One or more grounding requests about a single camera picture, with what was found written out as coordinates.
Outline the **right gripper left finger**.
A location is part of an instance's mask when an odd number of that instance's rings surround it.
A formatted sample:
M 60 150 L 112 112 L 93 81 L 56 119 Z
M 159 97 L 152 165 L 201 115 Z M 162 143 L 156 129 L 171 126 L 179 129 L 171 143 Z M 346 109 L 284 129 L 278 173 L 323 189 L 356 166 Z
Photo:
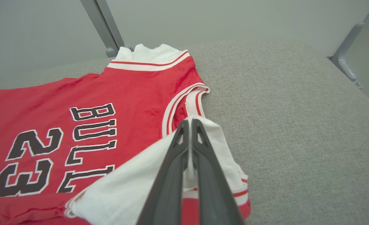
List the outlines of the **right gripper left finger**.
M 187 168 L 189 122 L 179 124 L 149 192 L 137 225 L 180 225 L 183 173 Z

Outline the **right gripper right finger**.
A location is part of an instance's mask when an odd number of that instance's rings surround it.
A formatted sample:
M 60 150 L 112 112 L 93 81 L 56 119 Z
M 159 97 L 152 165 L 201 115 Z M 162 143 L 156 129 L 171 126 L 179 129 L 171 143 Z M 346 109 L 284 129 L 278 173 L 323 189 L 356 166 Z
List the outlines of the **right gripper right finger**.
M 243 225 L 244 220 L 202 122 L 191 122 L 191 151 L 198 178 L 201 225 Z

